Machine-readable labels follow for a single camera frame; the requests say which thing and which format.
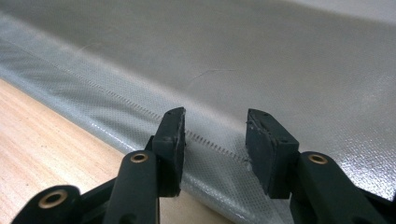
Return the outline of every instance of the clamp jaw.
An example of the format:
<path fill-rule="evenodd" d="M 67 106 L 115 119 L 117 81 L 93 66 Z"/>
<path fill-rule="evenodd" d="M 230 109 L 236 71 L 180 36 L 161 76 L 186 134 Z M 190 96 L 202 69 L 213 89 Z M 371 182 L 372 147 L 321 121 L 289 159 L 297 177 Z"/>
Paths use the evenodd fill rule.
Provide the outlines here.
<path fill-rule="evenodd" d="M 165 113 L 145 150 L 127 154 L 116 178 L 80 195 L 74 186 L 45 189 L 18 213 L 25 223 L 160 223 L 159 197 L 176 197 L 184 162 L 185 109 Z"/>
<path fill-rule="evenodd" d="M 396 197 L 389 202 L 355 187 L 327 155 L 300 153 L 297 140 L 270 114 L 249 109 L 246 145 L 265 194 L 291 195 L 296 224 L 396 223 Z"/>

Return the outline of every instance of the metal rivet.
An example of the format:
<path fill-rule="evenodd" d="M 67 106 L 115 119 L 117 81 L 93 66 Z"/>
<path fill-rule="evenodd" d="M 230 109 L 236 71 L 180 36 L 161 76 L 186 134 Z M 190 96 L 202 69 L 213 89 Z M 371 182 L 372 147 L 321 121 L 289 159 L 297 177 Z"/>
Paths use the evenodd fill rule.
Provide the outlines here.
<path fill-rule="evenodd" d="M 328 162 L 325 157 L 320 156 L 318 154 L 311 154 L 308 156 L 308 159 L 320 165 L 326 164 Z"/>
<path fill-rule="evenodd" d="M 135 162 L 135 163 L 139 163 L 139 162 L 143 162 L 149 159 L 149 156 L 144 154 L 144 153 L 138 153 L 138 154 L 134 154 L 131 157 L 131 161 Z"/>
<path fill-rule="evenodd" d="M 49 209 L 61 204 L 66 198 L 67 191 L 64 189 L 57 189 L 44 196 L 40 202 L 38 202 L 38 206 L 43 209 Z"/>

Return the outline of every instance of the wooden table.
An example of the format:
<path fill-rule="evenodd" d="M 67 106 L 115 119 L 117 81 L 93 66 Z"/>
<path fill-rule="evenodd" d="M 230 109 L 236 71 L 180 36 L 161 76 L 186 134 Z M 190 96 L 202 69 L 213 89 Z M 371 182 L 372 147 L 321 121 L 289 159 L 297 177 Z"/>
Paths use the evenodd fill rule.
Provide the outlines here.
<path fill-rule="evenodd" d="M 116 176 L 123 154 L 0 79 L 0 223 L 39 191 L 84 193 Z M 162 223 L 232 223 L 186 192 L 161 199 Z"/>

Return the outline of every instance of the textured plastic sheet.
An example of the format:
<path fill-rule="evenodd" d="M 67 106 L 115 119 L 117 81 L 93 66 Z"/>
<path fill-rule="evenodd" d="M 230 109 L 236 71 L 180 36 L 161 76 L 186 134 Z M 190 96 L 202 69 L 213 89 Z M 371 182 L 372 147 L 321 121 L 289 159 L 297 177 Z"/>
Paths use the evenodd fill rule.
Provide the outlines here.
<path fill-rule="evenodd" d="M 335 3 L 3 0 L 0 78 L 125 153 L 183 105 L 183 189 L 236 222 L 291 223 L 249 171 L 248 108 L 357 186 L 396 189 L 396 6 Z"/>

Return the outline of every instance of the wooden surface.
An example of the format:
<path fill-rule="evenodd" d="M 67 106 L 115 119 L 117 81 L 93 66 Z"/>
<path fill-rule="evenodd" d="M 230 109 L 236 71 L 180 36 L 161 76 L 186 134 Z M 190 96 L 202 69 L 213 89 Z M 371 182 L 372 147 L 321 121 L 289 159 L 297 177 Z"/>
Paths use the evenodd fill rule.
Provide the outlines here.
<path fill-rule="evenodd" d="M 0 223 L 39 191 L 81 193 L 116 176 L 123 155 L 0 79 Z M 231 223 L 189 194 L 161 199 L 162 223 Z"/>

